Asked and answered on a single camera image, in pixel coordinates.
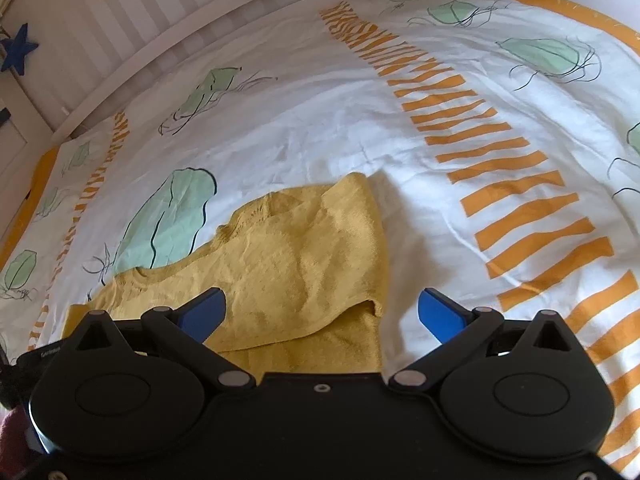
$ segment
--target yellow cloth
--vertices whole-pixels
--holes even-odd
[[[89,304],[72,305],[63,336],[90,309],[135,319],[211,286],[226,295],[226,317],[205,345],[258,379],[268,371],[380,370],[388,255],[366,177],[249,202],[190,256],[122,272]]]

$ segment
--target star decoration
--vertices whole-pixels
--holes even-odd
[[[27,28],[28,24],[24,23],[13,40],[10,38],[0,40],[6,50],[6,57],[0,67],[0,72],[13,66],[19,75],[24,75],[24,57],[38,47],[37,43],[27,41]]]

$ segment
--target red fabric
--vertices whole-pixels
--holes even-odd
[[[24,432],[29,422],[22,406],[12,409],[0,426],[0,472],[13,478],[25,469],[33,458]]]

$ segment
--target bed sheet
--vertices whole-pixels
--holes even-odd
[[[384,373],[440,344],[426,286],[507,318],[557,310],[614,394],[602,454],[634,476],[639,44],[563,0],[348,0],[217,43],[60,148],[0,274],[7,352],[249,200],[360,171],[390,248]]]

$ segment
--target white headboard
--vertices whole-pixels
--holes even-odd
[[[91,127],[216,39],[299,0],[0,0],[2,24],[29,23],[20,84],[62,142]]]

